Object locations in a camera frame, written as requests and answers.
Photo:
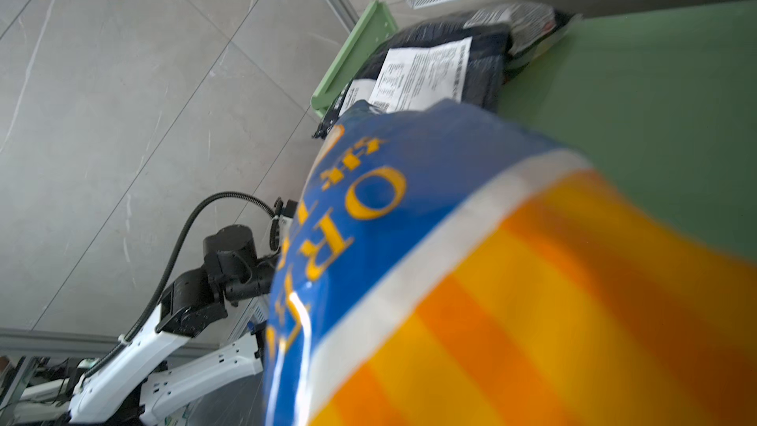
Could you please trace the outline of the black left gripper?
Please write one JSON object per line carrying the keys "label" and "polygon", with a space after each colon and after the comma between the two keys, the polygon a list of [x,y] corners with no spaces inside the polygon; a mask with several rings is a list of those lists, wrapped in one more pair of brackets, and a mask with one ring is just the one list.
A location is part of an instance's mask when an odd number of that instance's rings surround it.
{"label": "black left gripper", "polygon": [[270,293],[278,256],[258,256],[247,226],[228,226],[207,237],[203,254],[202,266],[181,274],[164,290],[157,333],[197,337],[228,317],[228,304]]}

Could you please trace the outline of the blue orange shell pasta bag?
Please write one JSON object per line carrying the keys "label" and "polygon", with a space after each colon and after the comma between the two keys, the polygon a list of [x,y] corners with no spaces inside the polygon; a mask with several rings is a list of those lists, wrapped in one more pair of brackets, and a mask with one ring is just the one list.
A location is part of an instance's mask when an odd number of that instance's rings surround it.
{"label": "blue orange shell pasta bag", "polygon": [[328,134],[265,332],[267,425],[752,425],[756,267],[476,106]]}

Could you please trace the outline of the black pasta bag white label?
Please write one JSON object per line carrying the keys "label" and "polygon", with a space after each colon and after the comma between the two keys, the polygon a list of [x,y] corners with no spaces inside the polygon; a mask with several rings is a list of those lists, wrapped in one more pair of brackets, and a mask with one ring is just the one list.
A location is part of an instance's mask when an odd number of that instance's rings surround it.
{"label": "black pasta bag white label", "polygon": [[504,84],[580,19],[544,3],[505,2],[398,29],[375,2],[313,96],[321,117],[313,136],[325,138],[360,101],[383,114],[442,100],[496,112]]}

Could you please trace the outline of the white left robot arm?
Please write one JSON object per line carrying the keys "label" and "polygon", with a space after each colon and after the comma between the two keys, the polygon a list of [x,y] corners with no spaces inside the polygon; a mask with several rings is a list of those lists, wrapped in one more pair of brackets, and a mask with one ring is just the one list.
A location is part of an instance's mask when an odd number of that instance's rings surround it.
{"label": "white left robot arm", "polygon": [[269,293],[274,268],[259,258],[247,226],[221,229],[203,242],[203,264],[162,292],[143,327],[100,369],[73,390],[67,418],[75,425],[159,425],[172,413],[263,370],[263,341],[246,333],[230,344],[179,367],[165,361],[225,319],[227,306]]}

